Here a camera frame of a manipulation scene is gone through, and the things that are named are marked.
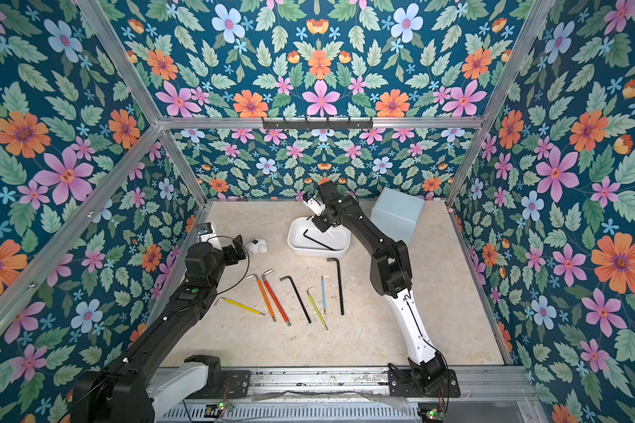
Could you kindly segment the thin black hex key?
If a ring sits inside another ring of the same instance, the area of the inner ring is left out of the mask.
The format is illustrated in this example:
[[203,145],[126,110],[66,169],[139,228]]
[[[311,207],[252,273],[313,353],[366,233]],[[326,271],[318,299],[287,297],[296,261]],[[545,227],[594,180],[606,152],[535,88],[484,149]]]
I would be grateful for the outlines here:
[[303,231],[303,238],[311,241],[312,243],[316,243],[317,245],[319,245],[320,247],[323,247],[326,250],[329,250],[329,251],[336,251],[337,250],[337,249],[333,248],[332,246],[329,246],[329,245],[323,243],[322,241],[319,241],[318,239],[316,239],[316,238],[314,238],[312,236],[309,236],[309,229],[305,229]]

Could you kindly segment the white storage box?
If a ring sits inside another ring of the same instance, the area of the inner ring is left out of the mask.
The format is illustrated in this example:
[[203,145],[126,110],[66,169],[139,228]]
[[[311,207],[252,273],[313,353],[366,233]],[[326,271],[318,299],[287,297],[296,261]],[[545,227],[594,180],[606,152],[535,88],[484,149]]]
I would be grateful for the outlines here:
[[287,243],[300,256],[341,258],[350,247],[351,232],[343,227],[320,232],[311,219],[297,218],[290,226]]

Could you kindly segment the large black hex key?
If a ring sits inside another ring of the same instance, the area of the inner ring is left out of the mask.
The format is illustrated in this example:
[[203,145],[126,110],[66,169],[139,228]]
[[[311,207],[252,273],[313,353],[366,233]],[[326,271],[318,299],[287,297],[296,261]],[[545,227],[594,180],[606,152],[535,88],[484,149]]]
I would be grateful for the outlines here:
[[342,283],[342,273],[341,273],[340,260],[338,258],[336,258],[336,257],[328,257],[328,259],[326,259],[326,260],[327,260],[327,262],[334,263],[335,266],[336,266],[340,315],[345,315],[344,298],[343,298],[343,283]]

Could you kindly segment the red hex key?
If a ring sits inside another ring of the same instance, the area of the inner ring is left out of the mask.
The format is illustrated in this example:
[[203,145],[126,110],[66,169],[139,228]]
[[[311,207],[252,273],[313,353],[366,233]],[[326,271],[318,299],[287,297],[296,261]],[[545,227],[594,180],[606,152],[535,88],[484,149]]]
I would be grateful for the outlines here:
[[280,302],[279,298],[275,294],[275,291],[273,290],[273,288],[271,286],[271,283],[270,283],[270,281],[267,278],[272,273],[273,273],[273,269],[269,269],[269,270],[265,271],[262,274],[262,283],[264,284],[268,294],[271,295],[273,303],[275,304],[275,307],[279,311],[280,316],[282,317],[282,320],[284,321],[285,324],[287,324],[287,327],[291,327],[291,322],[289,320],[289,317],[288,317],[286,311],[284,310],[284,308],[282,307],[282,303]]

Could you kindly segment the green hex key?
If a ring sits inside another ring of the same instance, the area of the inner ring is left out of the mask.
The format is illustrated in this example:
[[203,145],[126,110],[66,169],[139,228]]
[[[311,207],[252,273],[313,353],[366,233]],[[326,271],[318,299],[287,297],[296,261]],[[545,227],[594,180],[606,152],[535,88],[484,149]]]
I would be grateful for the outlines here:
[[314,287],[309,287],[306,290],[306,294],[308,295],[309,301],[310,301],[310,305],[312,305],[312,308],[314,310],[314,312],[316,313],[319,322],[322,324],[322,326],[325,328],[325,330],[329,330],[328,325],[326,323],[326,319],[323,315],[323,313],[320,311],[320,308],[317,306],[317,303],[312,295],[312,290],[314,289]]

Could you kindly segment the light blue hex key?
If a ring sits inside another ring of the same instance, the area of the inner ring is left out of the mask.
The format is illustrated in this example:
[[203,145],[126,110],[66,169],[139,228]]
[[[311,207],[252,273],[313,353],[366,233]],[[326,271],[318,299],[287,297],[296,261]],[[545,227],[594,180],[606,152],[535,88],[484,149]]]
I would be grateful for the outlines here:
[[326,295],[326,280],[329,278],[328,275],[323,275],[321,276],[320,279],[320,287],[321,287],[321,303],[322,303],[322,310],[323,310],[323,315],[326,315],[327,312],[327,307],[326,307],[326,299],[327,299],[327,295]]

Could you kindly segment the medium black hex key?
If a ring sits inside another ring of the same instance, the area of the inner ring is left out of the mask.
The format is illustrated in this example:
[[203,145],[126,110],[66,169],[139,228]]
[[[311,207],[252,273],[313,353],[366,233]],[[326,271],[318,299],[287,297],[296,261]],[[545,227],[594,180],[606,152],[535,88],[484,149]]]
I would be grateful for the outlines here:
[[304,320],[307,322],[307,324],[312,324],[312,318],[310,317],[310,314],[303,302],[301,294],[298,290],[298,286],[296,285],[294,279],[291,276],[286,275],[280,277],[280,281],[286,282],[291,287],[293,298],[295,299],[295,302],[297,303],[298,309],[301,311]]

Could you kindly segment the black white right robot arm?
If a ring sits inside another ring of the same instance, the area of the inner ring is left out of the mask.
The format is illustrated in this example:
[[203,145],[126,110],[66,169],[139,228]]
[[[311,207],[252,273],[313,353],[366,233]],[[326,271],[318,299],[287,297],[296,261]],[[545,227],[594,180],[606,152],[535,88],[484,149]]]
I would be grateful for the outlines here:
[[332,182],[319,185],[316,195],[303,195],[303,203],[312,210],[312,222],[320,232],[345,227],[369,253],[370,282],[393,309],[405,340],[409,380],[422,397],[436,393],[449,381],[448,366],[431,342],[416,306],[407,244],[386,235],[365,215],[356,198],[340,194]]

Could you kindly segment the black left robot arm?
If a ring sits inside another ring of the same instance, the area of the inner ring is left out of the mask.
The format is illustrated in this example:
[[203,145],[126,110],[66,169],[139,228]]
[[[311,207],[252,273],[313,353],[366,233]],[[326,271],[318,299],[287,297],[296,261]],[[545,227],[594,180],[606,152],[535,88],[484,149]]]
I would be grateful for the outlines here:
[[190,395],[224,386],[220,358],[192,355],[169,375],[157,374],[176,344],[215,304],[224,271],[248,260],[242,236],[217,248],[199,241],[188,248],[181,285],[157,320],[100,371],[74,384],[72,422],[155,422]]

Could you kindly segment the yellow hex key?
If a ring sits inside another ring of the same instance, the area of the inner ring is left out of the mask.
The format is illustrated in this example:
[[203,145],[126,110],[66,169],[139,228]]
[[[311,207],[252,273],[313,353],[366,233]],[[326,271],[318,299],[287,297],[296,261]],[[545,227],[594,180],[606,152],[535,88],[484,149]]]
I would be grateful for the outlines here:
[[241,309],[241,310],[243,310],[245,312],[252,313],[253,315],[259,315],[260,317],[265,317],[266,316],[266,313],[264,313],[264,312],[262,312],[260,310],[257,310],[257,309],[252,308],[252,307],[248,307],[248,306],[246,306],[246,305],[244,305],[242,303],[239,303],[238,301],[233,301],[233,300],[231,300],[229,298],[224,298],[224,297],[217,298],[214,301],[213,306],[217,307],[219,304],[224,304],[224,303],[227,304],[227,305],[239,308],[239,309]]

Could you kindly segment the orange hex key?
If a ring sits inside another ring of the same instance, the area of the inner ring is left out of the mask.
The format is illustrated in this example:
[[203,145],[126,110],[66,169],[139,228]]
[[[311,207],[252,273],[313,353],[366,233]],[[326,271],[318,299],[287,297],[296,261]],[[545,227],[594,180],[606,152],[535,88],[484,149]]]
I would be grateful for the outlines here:
[[272,305],[270,303],[270,300],[269,300],[268,294],[266,292],[266,289],[264,287],[264,284],[261,281],[261,278],[259,278],[259,276],[257,274],[252,273],[252,274],[246,276],[245,279],[246,280],[255,280],[257,282],[257,285],[259,287],[259,291],[261,292],[262,297],[264,299],[264,302],[266,304],[266,308],[267,308],[268,314],[270,315],[270,317],[273,320],[273,322],[276,323],[277,322],[276,316],[275,316],[275,313],[273,311],[273,307],[272,307]]

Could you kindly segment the light blue cube box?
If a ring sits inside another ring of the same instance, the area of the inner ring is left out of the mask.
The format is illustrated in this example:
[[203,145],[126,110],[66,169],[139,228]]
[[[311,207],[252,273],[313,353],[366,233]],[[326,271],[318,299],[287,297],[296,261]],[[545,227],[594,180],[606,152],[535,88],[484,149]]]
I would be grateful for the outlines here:
[[424,204],[419,197],[384,188],[371,210],[370,220],[394,241],[409,244],[416,232]]

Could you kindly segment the small white figurine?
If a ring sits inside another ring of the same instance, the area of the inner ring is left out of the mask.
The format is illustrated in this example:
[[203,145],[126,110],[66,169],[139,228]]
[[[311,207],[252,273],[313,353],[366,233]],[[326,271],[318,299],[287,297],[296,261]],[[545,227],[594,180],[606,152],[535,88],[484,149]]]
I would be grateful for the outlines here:
[[263,238],[253,238],[246,243],[245,248],[252,255],[264,254],[268,252],[267,241]]

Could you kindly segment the black hook rail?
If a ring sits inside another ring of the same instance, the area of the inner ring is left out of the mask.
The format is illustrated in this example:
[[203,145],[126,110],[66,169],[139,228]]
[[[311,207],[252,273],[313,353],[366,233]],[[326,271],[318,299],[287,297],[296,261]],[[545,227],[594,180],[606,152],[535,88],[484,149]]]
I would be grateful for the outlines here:
[[372,119],[335,118],[268,118],[262,119],[265,130],[370,130],[374,128]]

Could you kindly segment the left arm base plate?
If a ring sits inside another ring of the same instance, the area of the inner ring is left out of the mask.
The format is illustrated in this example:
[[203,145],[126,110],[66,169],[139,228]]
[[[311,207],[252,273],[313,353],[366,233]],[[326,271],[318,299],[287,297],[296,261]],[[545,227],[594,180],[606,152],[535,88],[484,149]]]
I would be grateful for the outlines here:
[[218,370],[207,379],[205,387],[188,396],[188,400],[223,400],[246,398],[250,389],[249,370]]

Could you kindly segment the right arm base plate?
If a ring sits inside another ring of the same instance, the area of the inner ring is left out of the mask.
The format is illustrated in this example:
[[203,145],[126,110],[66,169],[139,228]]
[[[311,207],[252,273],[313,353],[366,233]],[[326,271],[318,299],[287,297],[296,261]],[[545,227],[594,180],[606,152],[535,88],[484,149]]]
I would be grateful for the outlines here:
[[456,372],[439,361],[399,367],[387,365],[388,387],[391,397],[458,398],[460,386]]

